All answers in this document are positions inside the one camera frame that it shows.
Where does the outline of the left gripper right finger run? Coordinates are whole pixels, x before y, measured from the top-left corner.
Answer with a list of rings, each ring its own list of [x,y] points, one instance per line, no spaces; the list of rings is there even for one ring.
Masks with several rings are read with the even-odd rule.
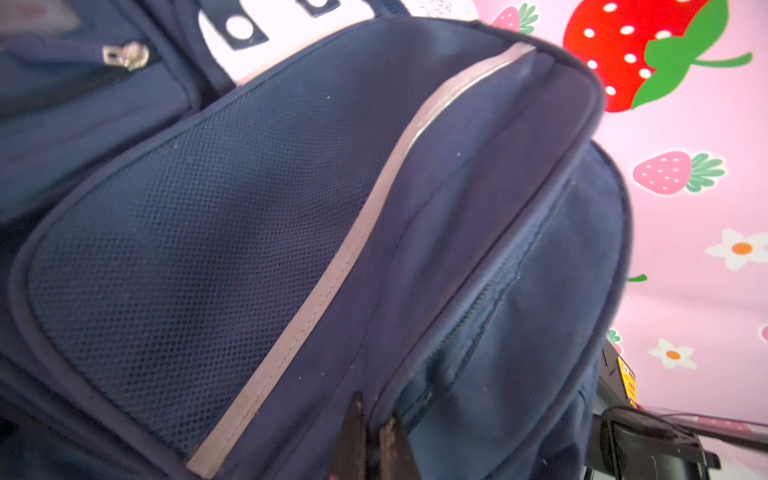
[[[399,415],[392,415],[379,430],[381,480],[420,480],[421,475]]]

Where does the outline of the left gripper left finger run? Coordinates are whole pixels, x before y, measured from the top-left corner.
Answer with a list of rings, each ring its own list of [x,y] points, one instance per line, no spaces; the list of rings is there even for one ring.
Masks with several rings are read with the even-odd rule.
[[[365,480],[367,431],[363,394],[354,392],[348,403],[334,447],[328,480]]]

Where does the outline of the navy blue student backpack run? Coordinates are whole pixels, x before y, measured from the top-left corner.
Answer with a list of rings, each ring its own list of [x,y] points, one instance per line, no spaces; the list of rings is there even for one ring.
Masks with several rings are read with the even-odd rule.
[[[578,479],[632,243],[594,61],[399,2],[1,5],[1,475]]]

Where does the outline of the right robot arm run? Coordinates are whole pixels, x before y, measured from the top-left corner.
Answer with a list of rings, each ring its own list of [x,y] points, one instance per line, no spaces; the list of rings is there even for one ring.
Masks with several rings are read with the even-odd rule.
[[[765,479],[767,426],[624,406],[593,416],[583,479]]]

